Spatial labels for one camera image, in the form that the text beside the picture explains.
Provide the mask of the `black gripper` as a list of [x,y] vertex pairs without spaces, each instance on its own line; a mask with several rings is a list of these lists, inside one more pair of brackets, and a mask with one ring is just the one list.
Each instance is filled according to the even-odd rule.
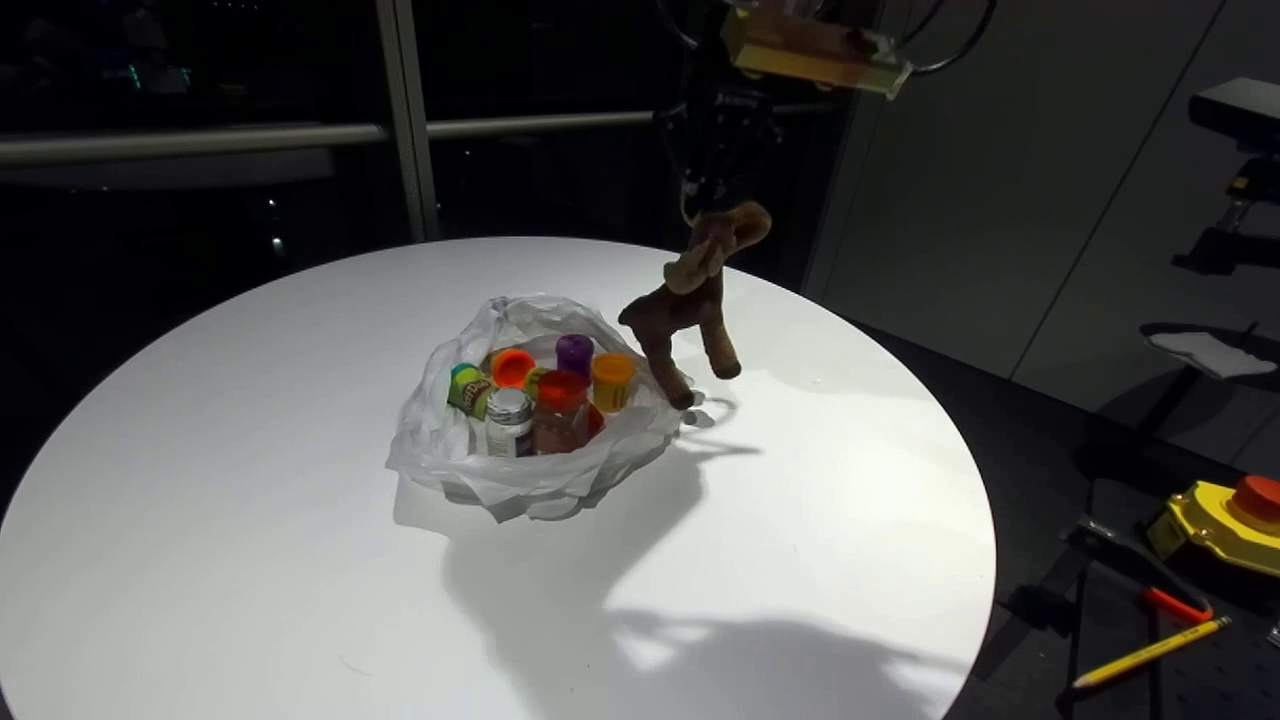
[[658,111],[685,220],[749,198],[782,145],[772,99],[744,81],[689,77]]

